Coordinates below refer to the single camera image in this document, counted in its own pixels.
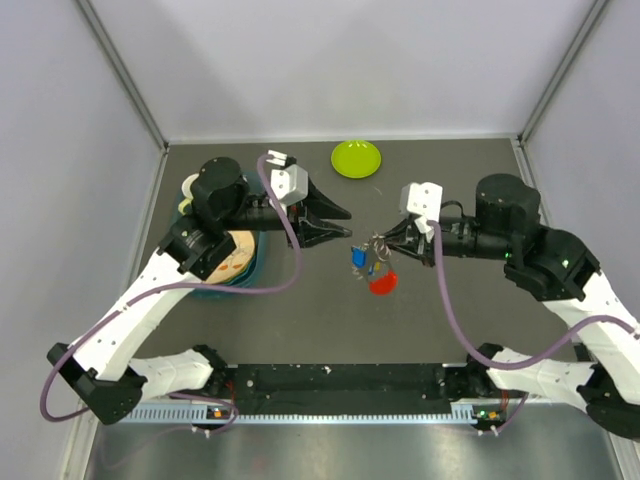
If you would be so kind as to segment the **red-handled metal key holder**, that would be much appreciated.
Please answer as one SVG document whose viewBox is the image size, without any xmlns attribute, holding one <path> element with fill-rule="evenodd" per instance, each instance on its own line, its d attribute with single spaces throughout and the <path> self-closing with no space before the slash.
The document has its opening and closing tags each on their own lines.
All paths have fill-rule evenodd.
<svg viewBox="0 0 640 480">
<path fill-rule="evenodd" d="M 391 294 L 398 275 L 391 263 L 391 250 L 382 235 L 374 233 L 366 242 L 351 248 L 352 272 L 376 296 Z"/>
</svg>

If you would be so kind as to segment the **blue key tag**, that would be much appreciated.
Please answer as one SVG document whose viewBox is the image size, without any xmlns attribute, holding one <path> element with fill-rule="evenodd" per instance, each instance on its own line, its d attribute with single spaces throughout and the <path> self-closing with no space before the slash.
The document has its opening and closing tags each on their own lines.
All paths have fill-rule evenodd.
<svg viewBox="0 0 640 480">
<path fill-rule="evenodd" d="M 351 262 L 356 269 L 362 269 L 367 264 L 367 248 L 365 246 L 353 246 L 351 248 Z"/>
</svg>

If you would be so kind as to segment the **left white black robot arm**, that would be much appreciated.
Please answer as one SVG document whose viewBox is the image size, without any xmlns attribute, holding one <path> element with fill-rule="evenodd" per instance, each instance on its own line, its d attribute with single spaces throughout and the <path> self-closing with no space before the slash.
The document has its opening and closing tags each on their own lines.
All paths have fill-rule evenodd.
<svg viewBox="0 0 640 480">
<path fill-rule="evenodd" d="M 171 225 L 134 283 L 87 333 L 49 350 L 52 374 L 61 376 L 102 424 L 123 420 L 149 399 L 188 392 L 213 397 L 227 386 L 226 362 L 206 345 L 150 359 L 135 354 L 195 290 L 268 295 L 288 289 L 287 284 L 212 283 L 215 270 L 238 248 L 234 233 L 283 231 L 296 254 L 350 237 L 339 223 L 351 213 L 321 193 L 295 158 L 270 151 L 258 159 L 257 173 L 261 193 L 251 191 L 236 160 L 205 162 L 183 184 L 186 213 Z"/>
</svg>

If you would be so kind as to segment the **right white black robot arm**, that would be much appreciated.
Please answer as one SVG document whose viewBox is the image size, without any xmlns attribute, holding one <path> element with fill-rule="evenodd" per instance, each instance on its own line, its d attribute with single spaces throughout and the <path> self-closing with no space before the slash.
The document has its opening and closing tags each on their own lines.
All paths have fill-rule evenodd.
<svg viewBox="0 0 640 480">
<path fill-rule="evenodd" d="M 402 221 L 385 246 L 436 269 L 445 313 L 468 353 L 476 394 L 519 391 L 569 405 L 619 437 L 639 438 L 639 322 L 615 294 L 600 262 L 576 235 L 545 226 L 540 193 L 511 174 L 482 178 L 475 212 L 447 217 L 443 189 L 412 182 L 400 196 Z M 505 278 L 568 327 L 543 353 L 474 347 L 455 318 L 444 257 L 499 260 Z"/>
</svg>

